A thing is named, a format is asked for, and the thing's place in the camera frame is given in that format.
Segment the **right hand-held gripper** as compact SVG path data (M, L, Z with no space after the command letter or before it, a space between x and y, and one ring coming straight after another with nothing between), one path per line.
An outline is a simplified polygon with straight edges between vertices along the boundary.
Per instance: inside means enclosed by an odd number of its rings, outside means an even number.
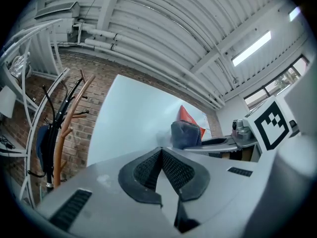
M242 150L242 160L257 162L261 154L276 149L290 137L290 122L274 96L267 98L236 121L236 144L232 137L202 141L203 146L184 148L197 154Z

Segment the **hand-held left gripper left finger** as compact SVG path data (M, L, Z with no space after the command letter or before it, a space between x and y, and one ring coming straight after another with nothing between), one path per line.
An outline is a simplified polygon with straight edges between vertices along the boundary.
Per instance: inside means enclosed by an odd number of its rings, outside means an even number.
M90 165L55 187L38 213L59 237L178 238L155 190L164 158L180 161L175 149L158 147Z

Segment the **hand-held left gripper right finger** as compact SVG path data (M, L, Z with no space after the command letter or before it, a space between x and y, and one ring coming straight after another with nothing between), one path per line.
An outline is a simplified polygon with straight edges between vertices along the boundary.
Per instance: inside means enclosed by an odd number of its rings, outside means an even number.
M251 215L239 193L251 178L230 168L254 171L251 162L219 159L162 148L161 180L165 234L242 234Z

